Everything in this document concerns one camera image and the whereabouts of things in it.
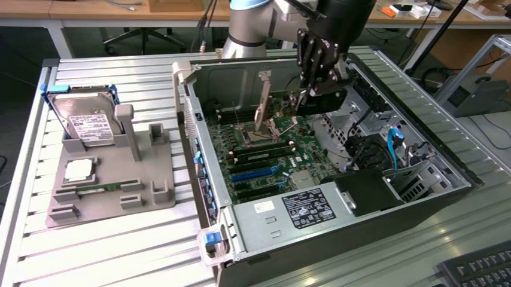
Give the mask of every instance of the gray 3d printed holder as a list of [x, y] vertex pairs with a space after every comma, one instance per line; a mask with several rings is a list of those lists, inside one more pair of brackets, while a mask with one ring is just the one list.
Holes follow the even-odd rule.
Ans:
[[[46, 226], [54, 227], [172, 207], [172, 155], [168, 131], [150, 124], [134, 132], [132, 105], [117, 105], [124, 134], [114, 144], [86, 148], [80, 139], [62, 139], [62, 153], [48, 207]], [[68, 180], [66, 166], [89, 160], [90, 174]]]

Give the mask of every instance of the office chair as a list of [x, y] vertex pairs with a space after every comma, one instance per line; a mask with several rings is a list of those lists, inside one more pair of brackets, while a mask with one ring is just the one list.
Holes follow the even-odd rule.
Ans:
[[109, 55], [114, 55], [114, 49], [110, 46], [110, 44], [120, 42], [124, 39], [132, 38], [134, 36], [141, 35], [142, 37], [142, 55], [145, 55], [145, 43], [149, 41], [149, 36], [154, 36], [156, 38], [177, 45], [180, 47], [180, 52], [185, 52], [184, 43], [178, 41], [176, 38], [172, 38], [169, 35], [172, 35], [172, 28], [166, 28], [166, 35], [162, 35], [156, 32], [156, 29], [158, 28], [137, 28], [134, 30], [129, 30], [129, 28], [124, 28], [124, 33], [120, 34], [117, 37], [108, 39], [102, 41], [104, 45], [104, 51]]

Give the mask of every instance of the robotic arm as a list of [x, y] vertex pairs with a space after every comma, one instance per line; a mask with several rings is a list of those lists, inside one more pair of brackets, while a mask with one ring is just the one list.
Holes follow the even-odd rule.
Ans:
[[350, 83], [346, 52], [358, 38], [374, 0], [232, 0], [224, 58], [265, 56], [265, 38], [297, 43], [298, 115], [334, 111]]

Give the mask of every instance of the hard drive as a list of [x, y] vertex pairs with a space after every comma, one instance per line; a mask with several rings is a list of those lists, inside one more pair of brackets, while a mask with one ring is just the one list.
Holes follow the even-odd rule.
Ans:
[[114, 86], [50, 86], [42, 95], [62, 124], [66, 138], [84, 146], [113, 144], [113, 135], [124, 133], [114, 118]]

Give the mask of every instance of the blue cable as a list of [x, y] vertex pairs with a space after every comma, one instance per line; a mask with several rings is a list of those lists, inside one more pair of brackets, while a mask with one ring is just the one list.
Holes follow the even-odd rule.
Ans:
[[397, 169], [397, 157], [396, 157], [396, 153], [393, 151], [393, 138], [398, 138], [398, 139], [404, 139], [404, 136], [402, 134], [400, 133], [400, 130], [393, 127], [389, 129], [388, 131], [388, 135], [386, 135], [386, 147], [388, 147], [388, 151], [390, 152], [390, 156], [392, 156], [392, 161], [393, 161], [393, 169]]

